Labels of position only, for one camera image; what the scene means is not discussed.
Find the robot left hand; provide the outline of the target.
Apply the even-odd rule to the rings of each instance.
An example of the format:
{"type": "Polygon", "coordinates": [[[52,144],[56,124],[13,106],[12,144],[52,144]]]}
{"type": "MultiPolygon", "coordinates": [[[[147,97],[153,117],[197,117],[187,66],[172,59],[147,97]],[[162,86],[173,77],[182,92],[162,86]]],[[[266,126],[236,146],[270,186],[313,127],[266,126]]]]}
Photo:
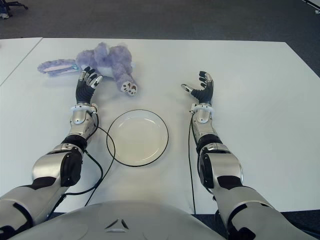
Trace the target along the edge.
{"type": "Polygon", "coordinates": [[[94,68],[87,66],[81,73],[75,90],[76,103],[90,104],[92,96],[98,87],[102,75],[98,75],[94,68]]]}

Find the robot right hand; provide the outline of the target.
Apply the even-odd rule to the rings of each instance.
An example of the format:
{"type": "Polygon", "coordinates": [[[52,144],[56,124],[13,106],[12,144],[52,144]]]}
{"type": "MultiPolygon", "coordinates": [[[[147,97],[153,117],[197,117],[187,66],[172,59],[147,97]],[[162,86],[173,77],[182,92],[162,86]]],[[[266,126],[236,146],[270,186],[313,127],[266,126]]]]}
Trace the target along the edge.
{"type": "Polygon", "coordinates": [[[180,86],[183,90],[196,98],[200,104],[211,105],[214,93],[213,78],[208,72],[205,71],[200,71],[198,76],[202,89],[195,89],[187,84],[181,84],[180,86]]]}

